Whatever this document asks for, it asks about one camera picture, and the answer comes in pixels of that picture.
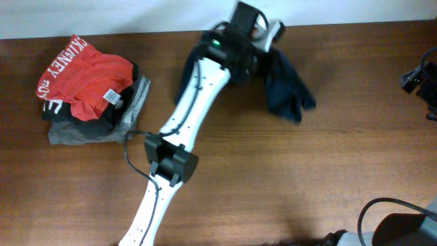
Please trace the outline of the navy blue shorts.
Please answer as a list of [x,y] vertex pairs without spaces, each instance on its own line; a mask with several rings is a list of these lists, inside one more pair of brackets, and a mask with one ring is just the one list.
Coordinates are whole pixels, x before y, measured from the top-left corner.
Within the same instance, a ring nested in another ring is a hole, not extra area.
[[[197,46],[191,51],[186,60],[180,83],[180,92],[175,100],[177,103],[188,85],[195,61],[198,59]],[[268,53],[260,53],[257,57],[259,58],[257,70],[252,72],[250,77],[264,79],[266,103],[269,112],[286,120],[301,122],[301,110],[316,107],[316,101],[311,92],[281,51],[271,48]]]

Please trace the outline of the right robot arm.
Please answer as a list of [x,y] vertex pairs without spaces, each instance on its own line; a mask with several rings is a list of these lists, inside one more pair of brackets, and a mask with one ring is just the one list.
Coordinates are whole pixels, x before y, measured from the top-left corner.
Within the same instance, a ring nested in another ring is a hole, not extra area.
[[[401,77],[401,87],[408,93],[417,90],[417,96],[428,104],[428,120],[436,120],[436,63],[426,61]],[[436,200],[426,208],[394,198],[376,198],[362,209],[358,224],[370,206],[377,203],[392,203],[413,209],[416,213],[391,213],[373,232],[351,233],[339,230],[325,236],[320,245],[435,245],[436,244]]]

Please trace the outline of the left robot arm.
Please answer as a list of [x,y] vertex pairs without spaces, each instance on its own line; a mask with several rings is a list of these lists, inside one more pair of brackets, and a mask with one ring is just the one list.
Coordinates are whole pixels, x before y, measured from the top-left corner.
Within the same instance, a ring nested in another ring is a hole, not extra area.
[[214,99],[231,73],[259,68],[284,25],[238,2],[229,22],[205,33],[196,46],[193,70],[175,111],[156,134],[142,132],[150,172],[145,195],[120,245],[153,245],[174,195],[194,174],[199,158],[193,154],[197,133]]

